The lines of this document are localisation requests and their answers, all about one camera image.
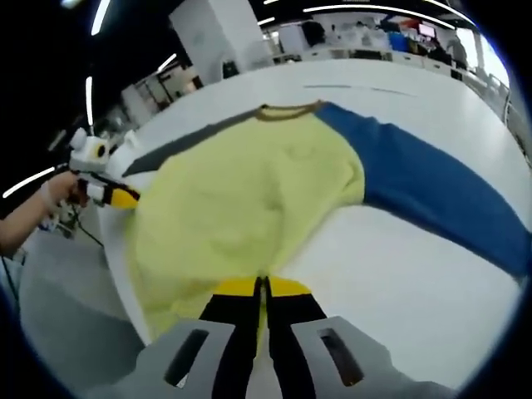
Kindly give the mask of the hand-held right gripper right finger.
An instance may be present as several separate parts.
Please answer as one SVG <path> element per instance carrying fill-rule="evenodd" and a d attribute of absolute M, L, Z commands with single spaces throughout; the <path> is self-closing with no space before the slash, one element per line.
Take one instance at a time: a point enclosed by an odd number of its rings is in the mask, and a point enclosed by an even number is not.
<path fill-rule="evenodd" d="M 451 398 L 452 389 L 400 372 L 389 350 L 329 317 L 305 285 L 264 280 L 269 355 L 284 398 Z"/>

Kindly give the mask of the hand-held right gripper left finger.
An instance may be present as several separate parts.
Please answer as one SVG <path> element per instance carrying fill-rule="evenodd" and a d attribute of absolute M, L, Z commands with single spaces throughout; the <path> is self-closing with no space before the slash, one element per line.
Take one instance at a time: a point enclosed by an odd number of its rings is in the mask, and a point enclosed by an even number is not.
<path fill-rule="evenodd" d="M 232 278 L 198 318 L 185 318 L 146 346 L 134 370 L 87 398 L 244 398 L 254 366 L 261 312 L 260 277 Z"/>

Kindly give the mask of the person's left hand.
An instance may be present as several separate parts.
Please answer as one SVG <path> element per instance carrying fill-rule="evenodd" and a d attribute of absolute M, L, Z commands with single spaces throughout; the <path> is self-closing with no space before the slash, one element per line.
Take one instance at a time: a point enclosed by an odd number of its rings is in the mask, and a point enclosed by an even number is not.
<path fill-rule="evenodd" d="M 46 203 L 52 207 L 57 207 L 62 202 L 85 207 L 88 201 L 86 193 L 80 187 L 80 179 L 71 171 L 54 175 L 42 185 L 41 193 Z"/>

